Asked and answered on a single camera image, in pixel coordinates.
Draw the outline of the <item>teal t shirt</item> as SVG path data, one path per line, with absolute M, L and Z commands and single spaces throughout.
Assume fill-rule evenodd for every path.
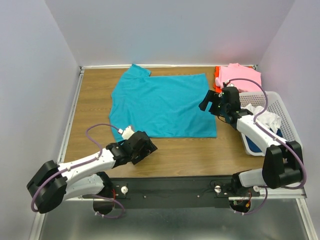
M 109 122 L 152 138 L 215 138 L 215 117 L 199 109 L 208 90 L 204 73 L 153 76 L 133 64 L 111 93 Z

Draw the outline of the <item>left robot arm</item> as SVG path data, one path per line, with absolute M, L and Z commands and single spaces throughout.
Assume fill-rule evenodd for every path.
M 26 185 L 31 210 L 48 213 L 65 200 L 87 195 L 114 200 L 115 188 L 105 171 L 127 163 L 136 165 L 157 149 L 146 132 L 126 130 L 121 141 L 92 155 L 60 164 L 47 161 Z

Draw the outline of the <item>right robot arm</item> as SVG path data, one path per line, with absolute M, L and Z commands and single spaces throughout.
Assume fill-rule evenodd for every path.
M 233 174 L 230 191 L 234 195 L 241 196 L 254 186 L 296 190 L 305 185 L 307 173 L 300 143 L 278 136 L 258 121 L 257 115 L 242 108 L 236 87 L 224 87 L 220 93 L 209 90 L 198 107 L 201 111 L 223 117 L 264 154 L 262 168 Z

